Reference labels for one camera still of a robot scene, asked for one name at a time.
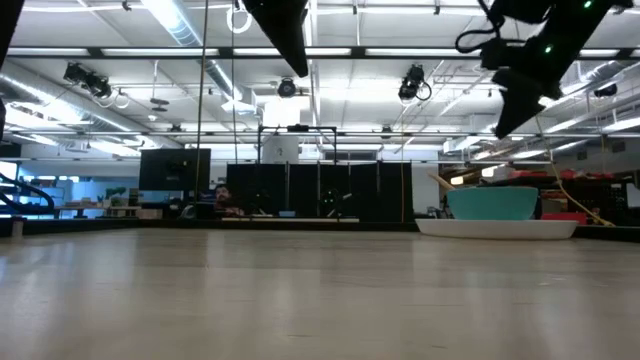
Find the red box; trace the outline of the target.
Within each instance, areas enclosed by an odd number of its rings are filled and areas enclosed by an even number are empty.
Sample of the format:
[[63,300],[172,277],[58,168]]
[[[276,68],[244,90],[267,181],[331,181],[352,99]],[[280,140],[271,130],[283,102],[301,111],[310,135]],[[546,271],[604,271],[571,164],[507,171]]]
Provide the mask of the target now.
[[587,215],[577,212],[545,213],[541,215],[540,219],[549,221],[575,221],[578,225],[587,224]]

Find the white column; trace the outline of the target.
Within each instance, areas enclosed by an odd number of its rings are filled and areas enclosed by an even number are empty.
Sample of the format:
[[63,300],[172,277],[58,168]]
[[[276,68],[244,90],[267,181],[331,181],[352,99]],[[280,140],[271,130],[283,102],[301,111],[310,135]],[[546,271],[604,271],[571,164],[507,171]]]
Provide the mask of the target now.
[[266,103],[262,118],[261,141],[262,162],[267,164],[297,164],[299,161],[299,138],[286,135],[288,126],[300,123],[300,108],[290,99]]

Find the person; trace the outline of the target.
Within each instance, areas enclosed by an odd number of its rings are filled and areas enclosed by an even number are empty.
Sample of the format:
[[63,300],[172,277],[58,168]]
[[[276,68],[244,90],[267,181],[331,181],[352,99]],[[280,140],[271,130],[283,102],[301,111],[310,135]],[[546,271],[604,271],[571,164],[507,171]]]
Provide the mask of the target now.
[[239,200],[237,200],[226,184],[219,184],[214,189],[215,193],[215,212],[225,217],[244,216],[244,209]]

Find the white plate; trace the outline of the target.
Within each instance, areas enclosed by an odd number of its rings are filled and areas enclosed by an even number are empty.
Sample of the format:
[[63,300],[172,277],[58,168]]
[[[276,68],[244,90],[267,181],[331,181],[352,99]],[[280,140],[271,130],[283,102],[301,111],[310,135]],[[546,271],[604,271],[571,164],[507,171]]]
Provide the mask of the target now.
[[488,240],[565,240],[578,223],[566,220],[457,220],[417,219],[427,236]]

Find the teal bowl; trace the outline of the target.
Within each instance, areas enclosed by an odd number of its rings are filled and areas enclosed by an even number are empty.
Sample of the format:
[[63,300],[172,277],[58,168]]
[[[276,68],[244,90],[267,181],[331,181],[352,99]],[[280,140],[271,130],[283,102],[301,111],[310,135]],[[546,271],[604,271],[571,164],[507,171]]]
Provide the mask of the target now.
[[523,186],[472,187],[450,190],[447,203],[458,220],[522,221],[533,216],[538,194]]

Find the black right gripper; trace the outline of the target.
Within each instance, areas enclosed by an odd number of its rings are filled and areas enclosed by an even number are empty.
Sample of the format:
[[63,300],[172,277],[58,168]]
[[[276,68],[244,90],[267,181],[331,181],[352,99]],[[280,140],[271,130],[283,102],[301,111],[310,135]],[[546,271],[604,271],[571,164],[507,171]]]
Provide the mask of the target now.
[[560,80],[610,9],[621,0],[496,0],[492,15],[527,24],[539,32],[523,44],[504,42],[505,63],[492,81],[501,86],[503,108],[494,134],[498,139],[544,110],[541,97],[563,96]]

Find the spoon with wooden handle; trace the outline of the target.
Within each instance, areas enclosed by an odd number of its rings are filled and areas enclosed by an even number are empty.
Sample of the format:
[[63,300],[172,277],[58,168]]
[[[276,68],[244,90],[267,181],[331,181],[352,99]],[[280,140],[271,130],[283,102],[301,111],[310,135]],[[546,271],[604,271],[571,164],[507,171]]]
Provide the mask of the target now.
[[434,181],[436,181],[442,188],[446,189],[447,191],[455,189],[455,187],[452,184],[450,184],[449,182],[447,182],[437,174],[428,173],[428,176],[432,178]]

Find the black room partition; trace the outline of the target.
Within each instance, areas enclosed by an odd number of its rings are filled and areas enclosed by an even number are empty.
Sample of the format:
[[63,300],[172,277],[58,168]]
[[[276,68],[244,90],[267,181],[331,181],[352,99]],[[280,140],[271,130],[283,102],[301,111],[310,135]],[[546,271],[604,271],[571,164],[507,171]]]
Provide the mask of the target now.
[[229,164],[227,185],[249,215],[414,220],[409,163]]

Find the black monitor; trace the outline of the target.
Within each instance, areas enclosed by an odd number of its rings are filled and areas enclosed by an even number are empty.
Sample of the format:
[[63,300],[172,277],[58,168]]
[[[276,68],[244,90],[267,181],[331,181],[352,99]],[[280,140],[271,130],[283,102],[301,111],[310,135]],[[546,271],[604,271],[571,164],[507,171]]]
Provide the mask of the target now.
[[143,150],[139,189],[144,191],[207,190],[210,183],[211,150]]

